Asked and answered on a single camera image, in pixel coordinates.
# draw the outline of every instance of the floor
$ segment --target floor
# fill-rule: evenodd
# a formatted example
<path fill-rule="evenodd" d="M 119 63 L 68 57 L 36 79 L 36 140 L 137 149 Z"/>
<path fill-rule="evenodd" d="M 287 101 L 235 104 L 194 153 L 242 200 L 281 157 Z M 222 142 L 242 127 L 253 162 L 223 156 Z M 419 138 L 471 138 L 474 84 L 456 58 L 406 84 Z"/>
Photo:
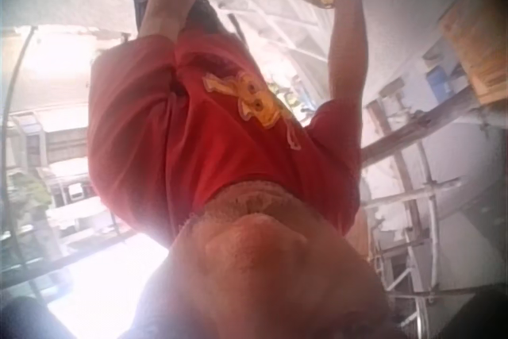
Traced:
<path fill-rule="evenodd" d="M 132 323 L 143 286 L 166 255 L 146 236 L 132 237 L 68 267 L 73 289 L 48 307 L 78 339 L 118 337 Z"/>

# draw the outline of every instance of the man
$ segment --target man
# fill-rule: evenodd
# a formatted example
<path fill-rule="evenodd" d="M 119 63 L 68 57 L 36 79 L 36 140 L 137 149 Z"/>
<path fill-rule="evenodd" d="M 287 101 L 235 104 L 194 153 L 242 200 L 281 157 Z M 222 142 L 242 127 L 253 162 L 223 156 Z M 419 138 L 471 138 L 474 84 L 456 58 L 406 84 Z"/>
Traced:
<path fill-rule="evenodd" d="M 332 100 L 307 128 L 206 0 L 148 0 L 137 40 L 94 64 L 90 176 L 171 246 L 125 337 L 399 337 L 342 237 L 359 206 L 367 41 L 361 0 L 335 5 Z"/>

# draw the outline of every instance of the wooden beam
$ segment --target wooden beam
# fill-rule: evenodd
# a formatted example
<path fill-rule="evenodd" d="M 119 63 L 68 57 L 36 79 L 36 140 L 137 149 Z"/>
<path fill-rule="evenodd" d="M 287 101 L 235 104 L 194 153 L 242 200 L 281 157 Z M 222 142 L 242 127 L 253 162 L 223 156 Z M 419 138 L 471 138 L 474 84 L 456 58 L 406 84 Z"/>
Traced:
<path fill-rule="evenodd" d="M 380 160 L 410 147 L 478 105 L 475 92 L 467 87 L 389 136 L 364 147 L 362 149 L 362 167 L 372 166 Z"/>
<path fill-rule="evenodd" d="M 381 101 L 373 101 L 367 105 L 367 112 L 371 115 L 373 122 L 375 123 L 376 128 L 381 132 L 381 134 L 385 137 L 392 133 L 392 129 L 390 126 L 390 122 L 388 121 L 388 117 L 384 111 L 384 108 L 381 106 Z M 395 164 L 395 174 L 397 176 L 400 187 L 403 191 L 412 191 L 413 190 L 413 182 L 411 182 L 410 173 L 407 169 L 406 161 L 404 160 L 404 156 L 402 152 L 398 151 L 394 153 L 394 164 Z M 404 202 L 406 210 L 410 213 L 411 225 L 413 226 L 416 237 L 421 236 L 422 227 L 421 227 L 421 219 L 420 212 L 418 211 L 418 204 L 416 200 L 409 200 Z"/>

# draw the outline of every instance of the wooden plank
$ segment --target wooden plank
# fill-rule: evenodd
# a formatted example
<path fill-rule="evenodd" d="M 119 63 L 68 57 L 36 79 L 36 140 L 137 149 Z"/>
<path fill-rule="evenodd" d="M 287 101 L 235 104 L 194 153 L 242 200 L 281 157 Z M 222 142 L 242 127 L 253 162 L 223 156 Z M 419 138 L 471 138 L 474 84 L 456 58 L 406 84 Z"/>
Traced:
<path fill-rule="evenodd" d="M 375 126 L 383 136 L 390 135 L 392 132 L 390 122 L 388 121 L 387 115 L 382 108 L 380 101 L 376 100 L 367 105 L 367 112 L 370 114 Z M 394 161 L 394 172 L 397 176 L 397 180 L 399 186 L 403 191 L 412 191 L 413 183 L 411 182 L 410 173 L 407 169 L 406 161 L 404 160 L 404 156 L 402 153 L 396 152 L 393 156 Z M 406 206 L 406 210 L 410 213 L 411 225 L 413 226 L 414 233 L 416 237 L 421 236 L 422 227 L 421 227 L 421 219 L 420 213 L 418 211 L 418 204 L 416 200 L 410 200 L 408 202 L 404 202 Z"/>
<path fill-rule="evenodd" d="M 467 87 L 389 136 L 362 148 L 362 167 L 372 166 L 380 160 L 408 148 L 478 105 L 475 92 L 472 88 Z"/>
<path fill-rule="evenodd" d="M 440 20 L 483 105 L 508 98 L 507 6 L 506 0 L 456 0 Z"/>

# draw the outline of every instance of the ceiling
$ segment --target ceiling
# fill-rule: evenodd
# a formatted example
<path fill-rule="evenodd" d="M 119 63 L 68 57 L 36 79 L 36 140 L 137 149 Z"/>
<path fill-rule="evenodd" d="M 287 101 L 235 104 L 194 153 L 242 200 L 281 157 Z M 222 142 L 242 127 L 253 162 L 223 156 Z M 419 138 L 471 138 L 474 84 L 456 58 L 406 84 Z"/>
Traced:
<path fill-rule="evenodd" d="M 301 0 L 211 1 L 224 9 L 220 13 L 225 21 L 225 13 L 236 11 L 253 55 L 262 68 L 271 66 L 270 75 L 298 73 L 316 105 L 329 97 L 326 55 L 333 11 Z M 432 46 L 439 37 L 437 20 L 452 1 L 364 0 L 369 41 L 365 101 L 374 98 L 409 60 Z M 131 0 L 3 0 L 2 24 L 4 28 L 82 25 L 135 33 Z M 73 91 L 68 93 L 70 102 L 86 101 L 86 92 L 82 92 L 83 100 L 72 96 Z"/>

